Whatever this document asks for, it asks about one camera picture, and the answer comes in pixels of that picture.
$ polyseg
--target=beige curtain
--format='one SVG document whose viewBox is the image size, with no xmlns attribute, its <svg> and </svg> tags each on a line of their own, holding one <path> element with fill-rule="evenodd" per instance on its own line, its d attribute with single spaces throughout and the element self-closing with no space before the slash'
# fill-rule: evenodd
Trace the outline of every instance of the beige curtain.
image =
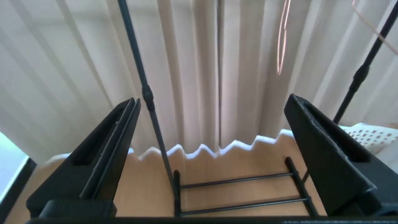
<svg viewBox="0 0 398 224">
<path fill-rule="evenodd" d="M 357 1 L 379 30 L 395 1 Z M 166 148 L 276 137 L 296 93 L 336 113 L 376 36 L 350 0 L 128 1 Z M 398 46 L 397 24 L 387 40 Z M 397 122 L 397 57 L 383 46 L 342 124 Z M 141 84 L 117 1 L 0 1 L 0 131 L 33 160 L 70 152 Z M 157 146 L 143 106 L 132 146 Z"/>
</svg>

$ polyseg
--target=curtain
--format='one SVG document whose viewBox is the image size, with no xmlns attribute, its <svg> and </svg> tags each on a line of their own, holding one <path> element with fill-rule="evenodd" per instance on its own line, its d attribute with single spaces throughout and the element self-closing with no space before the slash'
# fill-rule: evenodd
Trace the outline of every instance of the curtain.
<svg viewBox="0 0 398 224">
<path fill-rule="evenodd" d="M 394 3 L 356 7 L 380 30 Z M 128 4 L 166 148 L 185 152 L 276 137 L 291 93 L 332 118 L 376 40 L 349 0 L 291 1 L 282 38 L 280 0 Z M 396 70 L 383 46 L 341 123 L 397 122 Z M 117 1 L 0 1 L 0 85 L 0 131 L 19 148 L 38 163 L 74 150 L 118 103 L 142 98 Z M 143 106 L 132 147 L 151 146 Z"/>
</svg>

